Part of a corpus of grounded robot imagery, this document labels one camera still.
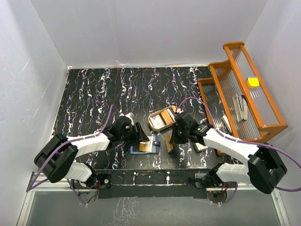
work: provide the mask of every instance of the wooden dish rack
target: wooden dish rack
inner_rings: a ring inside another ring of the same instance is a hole
[[[202,99],[208,105],[206,90],[216,88],[224,113],[214,114],[214,121],[221,122],[221,117],[225,114],[228,117],[233,136],[246,141],[265,143],[287,128],[287,124],[251,60],[245,44],[228,42],[223,45],[223,48],[229,59],[224,62],[211,63],[209,68],[212,77],[198,80]],[[256,88],[248,87],[247,77],[257,77],[260,85]],[[248,104],[246,121],[237,121],[232,101],[234,94],[246,97]],[[208,112],[206,113],[209,123],[212,123]]]

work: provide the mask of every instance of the black marble table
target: black marble table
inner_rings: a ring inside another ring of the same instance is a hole
[[[159,154],[128,155],[124,143],[120,142],[106,151],[81,156],[78,162],[86,162],[96,170],[110,171],[210,169],[220,161],[235,162],[228,156],[217,156],[211,148],[197,153],[191,143],[174,145],[168,154],[165,137],[171,134],[171,128],[155,132],[148,125],[151,113],[179,105],[186,97],[200,97],[197,80],[208,77],[211,77],[208,67],[72,69],[53,133],[72,137],[94,133],[103,126],[110,105],[115,104],[123,114],[132,112],[146,135],[159,137]],[[215,99],[215,104],[221,107],[218,96]],[[196,100],[187,101],[183,109],[197,121],[205,115],[203,106]],[[118,115],[114,112],[110,123]]]

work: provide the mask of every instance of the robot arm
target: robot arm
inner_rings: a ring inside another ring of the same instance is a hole
[[[184,144],[191,140],[212,147],[236,158],[243,164],[218,163],[203,178],[204,184],[214,186],[222,182],[243,182],[253,184],[259,191],[270,194],[287,169],[275,150],[258,147],[257,145],[242,144],[240,140],[231,137],[231,141],[221,136],[207,122],[198,124],[187,112],[182,112],[175,117],[177,123],[173,125],[172,144]]]
[[[134,123],[129,114],[121,115],[113,125],[105,128],[100,135],[87,135],[82,140],[71,142],[62,147],[48,162],[42,170],[51,183],[56,183],[63,178],[74,179],[84,182],[88,187],[96,182],[97,173],[85,163],[74,160],[84,154],[95,151],[105,151],[110,143],[123,140],[127,145],[149,141],[143,132],[140,123]],[[34,163],[41,168],[50,154],[62,143],[72,140],[74,137],[65,137],[63,134],[56,134],[45,145],[41,152],[35,157]]]

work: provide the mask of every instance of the black surface with white veins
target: black surface with white veins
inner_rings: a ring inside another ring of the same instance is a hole
[[[158,133],[148,125],[148,116],[170,105],[179,105],[186,97],[200,97],[197,80],[209,78],[208,67],[156,67],[156,68],[108,68],[73,69],[59,107],[54,133],[81,136],[99,130],[115,104],[123,114],[132,112],[146,135],[159,136],[159,154],[128,155],[124,143],[106,151],[83,155],[78,162],[87,162],[96,170],[128,169],[210,169],[220,161],[233,162],[229,157],[217,156],[209,148],[196,153],[191,143],[174,145],[168,154],[165,137],[171,127]],[[196,100],[187,101],[183,108],[199,121],[204,108]],[[114,112],[110,123],[118,117]]]

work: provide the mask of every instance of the yellow sponge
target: yellow sponge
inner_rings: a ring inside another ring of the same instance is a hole
[[[248,77],[247,84],[250,88],[256,88],[259,86],[259,80],[257,77]]]

